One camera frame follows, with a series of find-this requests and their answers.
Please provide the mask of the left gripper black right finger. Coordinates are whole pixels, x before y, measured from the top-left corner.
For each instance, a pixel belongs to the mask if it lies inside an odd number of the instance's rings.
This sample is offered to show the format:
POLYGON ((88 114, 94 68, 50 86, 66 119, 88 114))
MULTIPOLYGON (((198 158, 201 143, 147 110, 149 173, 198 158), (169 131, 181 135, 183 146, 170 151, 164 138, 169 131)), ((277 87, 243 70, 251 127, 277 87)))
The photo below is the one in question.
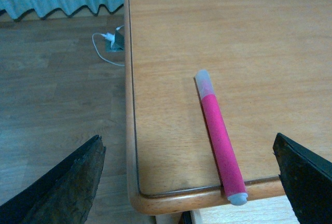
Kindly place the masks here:
POLYGON ((282 133, 276 135, 273 151, 299 223, 331 223, 331 162, 282 133))

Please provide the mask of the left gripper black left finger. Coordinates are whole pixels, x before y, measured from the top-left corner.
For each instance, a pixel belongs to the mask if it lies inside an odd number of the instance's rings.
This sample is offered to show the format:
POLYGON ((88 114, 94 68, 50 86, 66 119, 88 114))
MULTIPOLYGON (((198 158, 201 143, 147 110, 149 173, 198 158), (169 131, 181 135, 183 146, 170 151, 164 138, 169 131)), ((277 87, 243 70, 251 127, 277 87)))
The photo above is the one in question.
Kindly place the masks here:
POLYGON ((85 223, 100 183, 106 147, 95 135, 1 205, 1 223, 85 223))

